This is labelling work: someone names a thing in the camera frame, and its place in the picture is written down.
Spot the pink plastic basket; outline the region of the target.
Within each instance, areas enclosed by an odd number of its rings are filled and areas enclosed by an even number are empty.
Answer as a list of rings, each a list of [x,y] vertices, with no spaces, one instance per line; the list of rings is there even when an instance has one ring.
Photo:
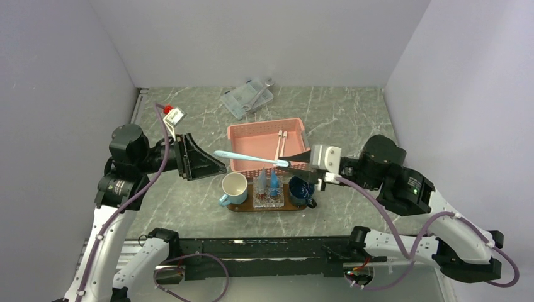
[[[310,149],[302,120],[287,118],[229,126],[227,137],[230,140],[230,151],[273,160],[279,130],[288,132],[283,156],[300,154]]]

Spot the light blue mug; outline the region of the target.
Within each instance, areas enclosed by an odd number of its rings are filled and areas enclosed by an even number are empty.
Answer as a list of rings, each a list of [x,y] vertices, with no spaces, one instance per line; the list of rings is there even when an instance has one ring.
[[[247,199],[248,181],[245,175],[238,172],[227,174],[221,182],[223,195],[219,199],[221,207],[228,205],[239,205]]]

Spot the white toothbrush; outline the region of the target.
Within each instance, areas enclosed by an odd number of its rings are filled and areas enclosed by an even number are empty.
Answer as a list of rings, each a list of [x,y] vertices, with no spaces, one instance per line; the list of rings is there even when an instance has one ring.
[[[278,131],[278,141],[277,141],[277,145],[276,145],[275,158],[274,158],[274,160],[278,160],[278,157],[279,157],[279,151],[280,151],[280,143],[281,143],[282,136],[283,136],[283,131],[282,131],[282,130],[279,130],[279,131]]]

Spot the clear acrylic toothbrush holder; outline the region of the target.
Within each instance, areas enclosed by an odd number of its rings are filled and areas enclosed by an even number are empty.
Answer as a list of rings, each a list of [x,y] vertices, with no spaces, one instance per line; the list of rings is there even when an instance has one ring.
[[[283,196],[283,184],[280,181],[280,197],[278,199],[271,199],[268,190],[269,190],[269,180],[270,177],[266,177],[266,198],[264,200],[258,200],[256,198],[256,179],[253,182],[253,207],[254,208],[281,208],[285,204],[285,198]]]

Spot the blue toothpaste tube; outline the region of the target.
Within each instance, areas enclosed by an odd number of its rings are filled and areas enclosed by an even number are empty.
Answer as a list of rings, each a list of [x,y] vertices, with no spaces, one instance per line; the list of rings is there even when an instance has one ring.
[[[280,181],[278,179],[278,176],[275,173],[275,170],[272,169],[271,174],[270,174],[269,190],[268,190],[268,194],[271,199],[278,199],[280,197],[279,188],[280,188]]]

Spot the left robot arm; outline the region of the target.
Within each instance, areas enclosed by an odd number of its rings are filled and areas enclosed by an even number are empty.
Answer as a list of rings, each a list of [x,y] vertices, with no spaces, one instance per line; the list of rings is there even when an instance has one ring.
[[[183,249],[177,232],[155,228],[129,264],[117,264],[127,233],[149,185],[176,170],[187,181],[224,174],[223,162],[203,151],[191,134],[164,137],[153,147],[141,127],[119,126],[112,133],[111,156],[98,183],[90,238],[74,280],[62,301],[131,301],[134,289],[161,262],[175,263]]]

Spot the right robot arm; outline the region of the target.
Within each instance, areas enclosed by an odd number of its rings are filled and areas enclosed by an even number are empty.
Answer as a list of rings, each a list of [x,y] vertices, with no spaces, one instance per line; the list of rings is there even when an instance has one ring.
[[[275,164],[320,190],[328,184],[352,187],[378,209],[389,232],[354,227],[347,244],[351,259],[403,258],[434,266],[455,281],[497,286],[502,264],[494,254],[503,234],[466,219],[429,179],[404,166],[405,157],[391,139],[374,135],[355,159],[342,156],[339,147],[314,145]]]

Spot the light blue toothbrush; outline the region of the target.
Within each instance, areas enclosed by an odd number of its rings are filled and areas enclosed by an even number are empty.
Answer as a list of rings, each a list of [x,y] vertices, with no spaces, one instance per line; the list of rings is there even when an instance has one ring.
[[[226,159],[234,159],[234,160],[246,160],[246,161],[252,161],[252,162],[262,162],[266,164],[273,164],[276,167],[290,167],[290,162],[287,160],[270,160],[270,159],[263,159],[259,157],[253,157],[250,155],[244,155],[244,154],[237,154],[234,152],[228,152],[223,150],[216,150],[213,152],[214,156],[226,158]]]

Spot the dark blue mug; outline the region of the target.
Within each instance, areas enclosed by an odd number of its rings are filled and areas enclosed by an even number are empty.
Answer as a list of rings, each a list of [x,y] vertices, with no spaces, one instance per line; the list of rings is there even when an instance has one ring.
[[[317,202],[313,197],[315,193],[315,186],[313,184],[309,184],[301,178],[293,176],[288,182],[288,190],[290,202],[293,206],[312,209],[317,207]]]

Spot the white toothpaste tube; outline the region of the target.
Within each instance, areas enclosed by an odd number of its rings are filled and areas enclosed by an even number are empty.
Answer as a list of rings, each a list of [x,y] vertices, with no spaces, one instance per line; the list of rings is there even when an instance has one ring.
[[[266,198],[266,169],[263,167],[256,179],[256,198],[264,200]]]

